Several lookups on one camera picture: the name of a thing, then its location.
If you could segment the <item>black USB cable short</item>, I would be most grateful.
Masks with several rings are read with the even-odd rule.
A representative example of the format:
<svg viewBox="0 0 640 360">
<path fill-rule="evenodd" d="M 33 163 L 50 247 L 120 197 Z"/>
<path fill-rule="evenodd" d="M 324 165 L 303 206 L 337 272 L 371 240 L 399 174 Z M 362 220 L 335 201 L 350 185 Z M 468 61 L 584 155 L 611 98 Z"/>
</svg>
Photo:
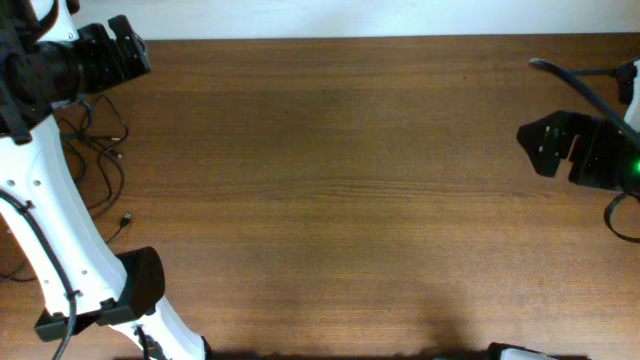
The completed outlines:
<svg viewBox="0 0 640 360">
<path fill-rule="evenodd" d="M 89 129 L 91 128 L 92 123 L 96 119 L 95 108 L 100 102 L 104 102 L 109 105 L 113 114 L 117 117 L 120 125 L 123 128 L 122 135 L 90 135 Z M 80 125 L 79 128 L 75 128 L 69 120 L 62 119 L 62 122 L 66 122 L 67 125 L 71 128 L 71 132 L 67 134 L 61 135 L 62 140 L 62 149 L 65 152 L 70 153 L 73 157 L 75 157 L 80 163 L 79 172 L 76 175 L 73 175 L 73 181 L 75 184 L 79 184 L 87 175 L 89 162 L 84 158 L 78 149 L 79 145 L 85 146 L 93 151 L 95 151 L 98 155 L 98 165 L 101 173 L 104 175 L 105 184 L 110 186 L 109 176 L 106 174 L 106 171 L 102 167 L 102 160 L 111 161 L 116 167 L 120 180 L 125 180 L 125 172 L 119 164 L 119 161 L 122 159 L 122 154 L 117 150 L 117 147 L 123 144 L 129 137 L 130 128 L 127 124 L 125 118 L 120 114 L 119 110 L 115 106 L 114 102 L 107 95 L 99 95 L 93 104 L 90 104 L 86 100 L 81 101 L 81 105 L 85 108 L 85 118 Z"/>
</svg>

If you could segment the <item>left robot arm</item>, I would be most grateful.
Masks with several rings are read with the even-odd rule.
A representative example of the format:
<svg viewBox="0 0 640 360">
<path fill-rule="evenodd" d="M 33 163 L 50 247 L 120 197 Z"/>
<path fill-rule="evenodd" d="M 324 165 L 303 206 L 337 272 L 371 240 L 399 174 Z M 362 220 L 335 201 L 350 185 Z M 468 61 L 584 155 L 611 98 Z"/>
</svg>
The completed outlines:
<svg viewBox="0 0 640 360">
<path fill-rule="evenodd" d="M 45 308 L 35 330 L 65 349 L 91 325 L 110 327 L 147 359 L 209 359 L 165 295 L 151 247 L 115 254 L 67 166 L 54 113 L 150 71 L 124 16 L 76 27 L 75 1 L 1 5 L 1 214 L 31 264 Z"/>
</svg>

